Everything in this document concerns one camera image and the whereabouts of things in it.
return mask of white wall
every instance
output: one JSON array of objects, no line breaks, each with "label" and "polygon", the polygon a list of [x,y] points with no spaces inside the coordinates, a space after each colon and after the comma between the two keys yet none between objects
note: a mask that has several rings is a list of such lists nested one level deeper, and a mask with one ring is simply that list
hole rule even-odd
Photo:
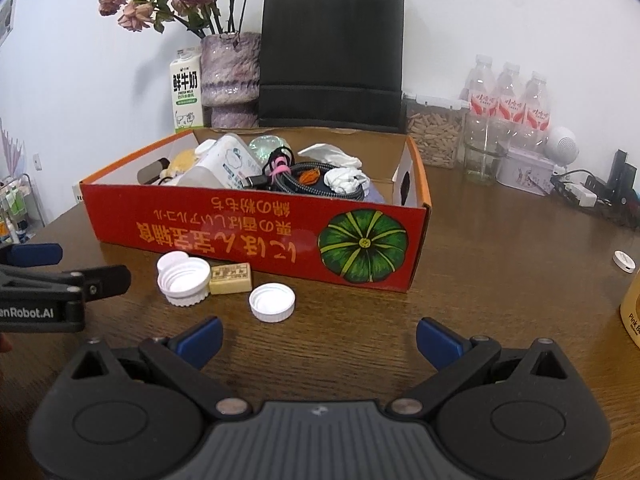
[{"label": "white wall", "polygon": [[[260,30],[261,6],[249,0],[245,30]],[[74,204],[73,183],[171,132],[168,64],[197,41],[171,23],[164,36],[128,32],[98,15],[97,0],[17,0],[0,48],[0,117],[25,141],[49,219]],[[617,148],[640,164],[628,114],[640,82],[637,0],[406,0],[404,44],[407,91],[456,96],[479,52],[496,68],[517,62],[526,76],[547,74],[552,122],[580,142],[574,168],[606,178]]]}]

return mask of silver bolt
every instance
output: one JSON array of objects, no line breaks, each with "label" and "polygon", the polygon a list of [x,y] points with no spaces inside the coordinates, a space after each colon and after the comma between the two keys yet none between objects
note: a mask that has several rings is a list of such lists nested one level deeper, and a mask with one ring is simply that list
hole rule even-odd
[{"label": "silver bolt", "polygon": [[398,415],[415,415],[422,411],[422,403],[417,399],[396,399],[391,409]]},{"label": "silver bolt", "polygon": [[222,415],[240,415],[249,409],[249,404],[244,399],[227,397],[226,399],[218,401],[216,409],[222,413]]}]

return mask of container of wooden pellets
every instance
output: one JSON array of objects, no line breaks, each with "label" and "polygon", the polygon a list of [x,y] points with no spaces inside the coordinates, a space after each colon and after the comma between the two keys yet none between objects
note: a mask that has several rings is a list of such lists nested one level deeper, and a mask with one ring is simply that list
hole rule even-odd
[{"label": "container of wooden pellets", "polygon": [[418,145],[428,166],[453,168],[465,126],[468,103],[405,95],[406,132]]}]

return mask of pumpkin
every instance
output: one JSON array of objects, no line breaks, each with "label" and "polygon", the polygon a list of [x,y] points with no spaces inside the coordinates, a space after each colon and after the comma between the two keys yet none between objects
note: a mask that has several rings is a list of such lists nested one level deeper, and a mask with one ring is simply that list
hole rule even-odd
[{"label": "pumpkin", "polygon": [[404,263],[405,228],[375,209],[335,216],[318,237],[324,266],[350,283],[382,282]]}]

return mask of wall socket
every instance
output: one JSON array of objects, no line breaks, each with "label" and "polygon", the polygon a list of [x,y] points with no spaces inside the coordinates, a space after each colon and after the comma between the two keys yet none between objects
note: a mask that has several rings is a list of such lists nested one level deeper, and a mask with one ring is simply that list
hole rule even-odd
[{"label": "wall socket", "polygon": [[81,202],[84,202],[84,198],[82,198],[82,191],[80,191],[80,183],[73,184],[73,186],[71,186],[71,189],[74,192],[74,197],[76,199],[76,203],[79,204]]}]

